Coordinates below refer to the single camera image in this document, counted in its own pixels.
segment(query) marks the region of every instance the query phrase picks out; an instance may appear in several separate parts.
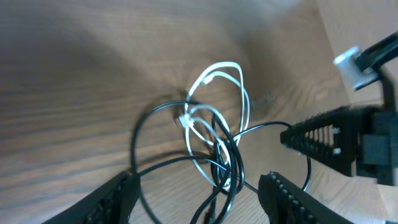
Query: table surface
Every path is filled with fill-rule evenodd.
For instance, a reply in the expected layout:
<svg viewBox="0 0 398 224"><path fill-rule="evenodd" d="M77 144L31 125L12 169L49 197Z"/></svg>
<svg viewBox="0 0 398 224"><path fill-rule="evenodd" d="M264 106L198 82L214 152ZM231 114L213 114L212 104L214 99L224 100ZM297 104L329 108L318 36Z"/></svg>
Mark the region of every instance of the table surface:
<svg viewBox="0 0 398 224"><path fill-rule="evenodd" d="M181 99L212 63L242 66L251 125L296 123L348 103L315 0L2 1L0 36L4 223L41 223L128 169L139 115ZM195 98L218 108L236 130L238 95L232 84L215 80ZM186 153L172 112L144 125L140 169ZM305 158L280 145L283 130L264 128L242 138L252 185L270 170L303 184ZM207 153L192 141L194 150ZM142 188L164 223L189 222L212 189L190 161L144 176ZM317 162L308 192L356 223L394 218L385 206L392 197L374 180L343 177ZM267 216L244 189L225 222L264 223ZM149 223L141 203L131 223Z"/></svg>

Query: black plastic part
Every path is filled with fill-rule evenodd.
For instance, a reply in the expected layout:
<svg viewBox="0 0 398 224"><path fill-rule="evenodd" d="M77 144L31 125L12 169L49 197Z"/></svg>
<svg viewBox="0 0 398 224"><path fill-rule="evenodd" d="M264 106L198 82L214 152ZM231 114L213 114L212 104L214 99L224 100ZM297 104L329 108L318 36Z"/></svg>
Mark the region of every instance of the black plastic part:
<svg viewBox="0 0 398 224"><path fill-rule="evenodd" d="M394 84L381 67L396 57L398 57L398 32L366 49L354 60L362 72L367 69L376 72L382 84L384 109L389 111L396 111Z"/></svg>
<svg viewBox="0 0 398 224"><path fill-rule="evenodd" d="M398 185L398 117L395 112L373 115L372 134L362 138L362 154L357 159L357 173L377 178L378 184Z"/></svg>
<svg viewBox="0 0 398 224"><path fill-rule="evenodd" d="M140 192L140 177L123 171L45 224L127 224Z"/></svg>
<svg viewBox="0 0 398 224"><path fill-rule="evenodd" d="M280 141L352 177L356 175L353 162L360 150L358 136L370 131L371 115L376 110L341 107L293 125L280 134Z"/></svg>
<svg viewBox="0 0 398 224"><path fill-rule="evenodd" d="M351 223L277 172L261 176L258 197L272 224Z"/></svg>

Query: tangled cable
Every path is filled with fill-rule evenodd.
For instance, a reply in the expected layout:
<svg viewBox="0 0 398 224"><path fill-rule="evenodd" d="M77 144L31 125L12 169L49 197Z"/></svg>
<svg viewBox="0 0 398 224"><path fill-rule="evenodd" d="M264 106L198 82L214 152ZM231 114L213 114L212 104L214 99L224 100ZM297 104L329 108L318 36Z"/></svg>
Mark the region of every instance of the tangled cable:
<svg viewBox="0 0 398 224"><path fill-rule="evenodd" d="M240 82L237 81L234 77L231 75L217 71L216 69L223 68L223 67L233 67L238 70L239 76L240 76ZM227 78L228 80L232 81L234 84L236 84L238 87L241 89L241 122L239 126L239 133L235 134L234 136L230 132L230 128L222 116L222 114L214 107L206 104L199 103L197 101L192 101L190 100L192 95L194 94L195 90L199 87L199 85L207 85L209 82L211 82L214 77L223 77ZM249 95L244 88L243 85L243 73L241 70L241 67L234 62L219 62L215 63L211 66L209 66L205 71L202 72L202 74L198 77L198 79L195 81L193 86L188 92L187 95L187 100L185 101L173 101L169 103L162 104L160 106L157 106L154 108L152 111L146 113L144 116L142 116L132 134L132 139L131 139L131 153L130 153L130 159L131 159L131 169L133 173L138 173L137 171L137 163L136 163L136 142L138 138L138 134L140 131L141 126L144 124L144 121L154 113L171 107L171 106L183 106L184 107L184 114L182 114L179 117L180 124L185 128L185 143L187 145L187 151L190 154L190 156L185 156L185 157L179 157L175 159L171 159L169 161L161 162L160 164L154 165L146 170L141 171L139 174L145 175L153 170L156 170L160 167L172 164L174 162L178 161L184 161L184 160L192 160L194 165L197 167L197 169L201 172L201 174L205 177L205 179L210 182L210 184L213 185L213 193L200 205L198 210L195 212L194 216L191 219L190 223L196 223L200 217L200 215L203 213L205 208L210 205L210 209L208 212L208 218L211 220L212 223L221 223L225 217L228 215L229 211L231 210L231 207L233 205L233 200L234 197L237 193L239 193L243 186L245 185L249 189L251 189L253 192L258 193L257 189L248 184L245 181L245 174L244 174L244 166L243 166L243 161L242 157L240 155L240 152L238 150L238 144L241 136L243 134L246 134L250 131L253 131L255 129L264 127L264 126L269 126L269 125L284 125L286 127L291 127L291 125L281 122L281 121L273 121L273 122L268 122L268 123L263 123L263 124L258 124L256 126L253 126L251 128L248 128L249 124L249 117L250 117L250 100L249 100ZM211 118L211 124L208 124L204 119L195 117L193 116L194 113L198 110L207 110L212 112L213 116ZM197 129L195 129L195 123L201 123L204 125L204 127L208 130L208 132L214 137L214 140L209 140L205 138L202 134L200 134ZM221 138L217 134L217 126L221 129L223 134L225 135L225 139ZM200 157L200 156L194 156L192 149L190 147L190 141L189 141L189 133L190 130L192 130L205 144L208 144L209 146L213 147L213 154L211 157ZM197 160L203 160L211 163L211 177L210 178L204 171L203 169L199 166ZM305 180L304 186L302 187L303 190L307 189L309 180L310 180L310 175L311 175L311 163L310 159L307 158L307 178ZM220 213L218 214L217 217L215 217L215 207L216 207L216 197L219 193L225 194L227 196L227 199L224 203L223 208L221 209ZM156 224L161 223L160 220L155 216L153 213L152 209L148 205L144 194L141 191L140 199L142 202L142 205L144 209L146 210L147 214L150 216L152 221Z"/></svg>

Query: white connector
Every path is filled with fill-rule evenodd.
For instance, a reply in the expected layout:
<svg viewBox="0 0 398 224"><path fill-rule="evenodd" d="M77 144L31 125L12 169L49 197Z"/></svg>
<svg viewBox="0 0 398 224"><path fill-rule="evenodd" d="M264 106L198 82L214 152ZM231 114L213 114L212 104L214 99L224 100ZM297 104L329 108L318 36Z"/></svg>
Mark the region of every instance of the white connector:
<svg viewBox="0 0 398 224"><path fill-rule="evenodd" d="M193 127L193 121L192 121L191 117L189 116L189 114L180 115L178 117L178 120L180 121L180 125L183 128L187 128L187 127L192 128Z"/></svg>
<svg viewBox="0 0 398 224"><path fill-rule="evenodd" d="M214 75L213 74L209 74L207 75L201 82L200 85L207 85L209 84L211 81L213 81Z"/></svg>

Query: black cable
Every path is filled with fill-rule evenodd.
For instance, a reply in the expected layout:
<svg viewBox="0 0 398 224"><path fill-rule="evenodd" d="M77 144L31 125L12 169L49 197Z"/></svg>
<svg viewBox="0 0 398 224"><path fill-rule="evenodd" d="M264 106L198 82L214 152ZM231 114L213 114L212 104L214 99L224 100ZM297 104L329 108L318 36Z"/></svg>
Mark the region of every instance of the black cable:
<svg viewBox="0 0 398 224"><path fill-rule="evenodd" d="M143 116L141 116L141 118L137 121L136 126L134 127L133 130L133 134L132 134L132 139L131 139L131 145L130 145L130 163L131 163L131 169L133 173L138 173L137 171L137 162L136 162L136 152L135 152L135 148L136 148L136 143L137 143L137 138L139 135L139 131L142 127L142 125L144 124L144 121L151 116L152 114L171 107L171 106L178 106L178 105L185 105L185 104L189 104L189 105L197 105L200 104L197 101L172 101L172 102L168 102L162 105L159 105L157 107L155 107L152 111L144 114ZM281 125L285 125L288 128L291 127L291 125L285 123L285 122L281 122L281 121L273 121L273 122L268 122L268 123L263 123L263 124L259 124L256 126L253 126L245 131L242 131L241 133L238 133L235 136L232 136L229 131L227 130L227 128L225 126L223 126L222 122L220 121L219 117L214 116L213 115L213 119L212 119L212 127L213 129L216 129L215 124L217 124L222 132L224 133L224 135L226 136L226 140L225 140L225 146L228 150L229 153L229 157L231 159L231 163L229 166L224 166L224 162L222 159L222 156L220 154L218 154L218 150L216 150L215 148L215 152L216 154L214 155L215 158L210 159L207 157L200 157L200 156L187 156L187 157L179 157L179 158L175 158L175 159L171 159L169 161L165 161L165 162L161 162L160 164L156 164L150 168L147 168L145 170L143 170L142 172L139 173L139 175L146 175L149 172L152 172L153 170L156 170L158 168L161 168L163 166L167 166L169 164L172 164L174 162L178 162L178 161L184 161L184 160L204 160L204 161L208 161L211 163L212 166L212 175L213 178L215 180L215 184L216 186L213 189L213 193L200 205L200 207L198 208L198 210L195 212L194 216L191 219L191 223L196 223L200 217L200 214L204 211L204 209L210 205L210 213L214 214L215 213L215 205L216 205L216 196L220 193L223 192L224 194L227 195L227 199L225 201L225 204L223 206L223 208L221 209L220 214L217 216L217 219L214 220L214 224L216 223L221 223L225 217L227 216L227 214L229 213L232 204L233 204L233 200L234 197L237 193L239 193L243 186L245 185L247 188L249 188L250 190L252 190L253 192L258 194L258 190L256 188L254 188L253 186L251 186L250 184L248 184L245 181L245 175L244 175L244 166L243 166L243 161L242 161L242 157L240 155L240 152L238 150L238 147L236 146L236 143L234 141L234 137L237 135L243 135L246 134L252 130L255 130L257 128L261 128L264 126L268 126L268 125L272 125L272 124L281 124ZM308 172L307 172L307 178L305 181L305 186L303 187L306 188L306 186L308 185L309 181L310 181L310 175L311 175L311 163L310 163L310 159L307 158L307 164L308 164ZM226 191L225 189L223 189L226 181L228 180L228 178L231 179L231 183L229 186L229 191ZM140 200L142 202L142 205L145 209L145 211L147 212L148 216L152 219L152 221L154 221L154 223L156 224L160 224L160 220L155 216L155 214L153 213L152 209L150 208L150 206L148 205L143 192L140 192Z"/></svg>
<svg viewBox="0 0 398 224"><path fill-rule="evenodd" d="M290 124L288 124L288 123L286 123L286 122L283 122L283 121L270 121L270 122L265 122L265 123L258 124L258 125L255 125L255 126L253 126L253 127L247 128L246 130L241 131L241 132L238 133L238 134L235 134L235 135L234 135L234 138L235 138L236 136L242 136L243 134L247 134L247 133L249 133L249 132L251 132L251 131L253 131L253 130L255 130L255 129L258 129L258 128L263 128L263 127L266 127L266 126L276 125L276 124L284 125L284 126L286 126L286 127L288 127L288 128L291 128L291 127L292 127L292 125L290 125ZM304 182L304 184L303 184L303 187L301 188L303 191L306 191L307 188L308 188L308 185L310 184L311 172L312 172L312 168L311 168L311 158L310 158L309 156L307 156L307 177L305 178L305 182Z"/></svg>
<svg viewBox="0 0 398 224"><path fill-rule="evenodd" d="M134 130L132 133L132 139L131 139L131 145L130 145L130 163L131 163L131 169L132 169L133 173L138 173L135 148L136 148L136 144L137 144L137 138L139 135L139 131L140 131L142 125L144 124L145 120L152 114L154 114L162 109L165 109L165 108L168 108L171 106L178 106L178 105L185 105L185 104L197 105L197 104L199 104L199 102L197 102L197 101L168 102L168 103L165 103L165 104L155 107L152 111L141 116L141 118L137 121L136 126L134 127ZM227 136L227 138L230 139L230 142L228 144L229 147L227 147L227 148L231 149L231 152L230 152L231 186L229 188L228 196L225 201L224 207L222 208L220 214L218 215L216 221L214 222L214 223L221 223L224 220L225 216L228 214L230 208L232 207L233 199L236 195L236 183L238 181L238 173L236 170L236 163L238 163L238 168L241 173L241 179L239 179L239 183L242 183L242 184L240 184L242 186L243 186L243 182L244 182L244 169L243 169L243 163L240 158L240 153L238 151L238 148L237 148L235 142L233 141L232 135L226 130L226 128L223 126L222 122L219 119L217 119L216 122L220 126L220 128L223 130L225 136ZM237 155L237 158L240 159L240 161L238 161L238 162L236 161L235 155ZM203 204L202 204L203 206L211 202L211 196L212 195L210 195L210 197L208 197L208 199L205 202L203 202ZM150 206L148 205L142 191L140 192L140 200L141 200L142 206L144 207L145 211L147 212L148 216L152 219L152 221L154 221L156 224L161 223L160 220L153 213ZM197 221L197 219L198 219L198 215L195 214L195 216L191 220L191 223L195 223Z"/></svg>
<svg viewBox="0 0 398 224"><path fill-rule="evenodd" d="M203 156L183 156L183 157L178 157L178 158L175 158L175 159L167 160L167 161L161 162L159 164L156 164L154 166L151 166L149 168L146 168L143 171L141 171L139 173L139 175L143 176L143 175L146 175L146 174L148 174L148 173L150 173L150 172L152 172L152 171L154 171L156 169L159 169L159 168L161 168L163 166L167 166L167 165L173 164L175 162L184 161L184 160L204 160L204 161L210 162L210 163L218 166L219 168L227 170L227 168L225 168L223 165L211 160L208 157L203 157Z"/></svg>

